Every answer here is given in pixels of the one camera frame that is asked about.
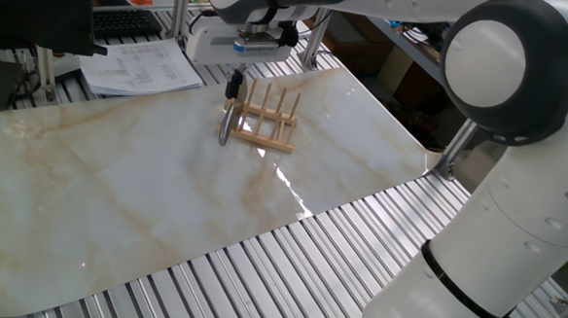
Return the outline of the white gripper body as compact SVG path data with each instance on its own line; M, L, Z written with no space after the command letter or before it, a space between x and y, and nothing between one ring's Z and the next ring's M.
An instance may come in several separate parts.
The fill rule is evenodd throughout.
M186 55L194 64L244 64L285 60L291 53L294 24L232 25L200 17L191 25Z

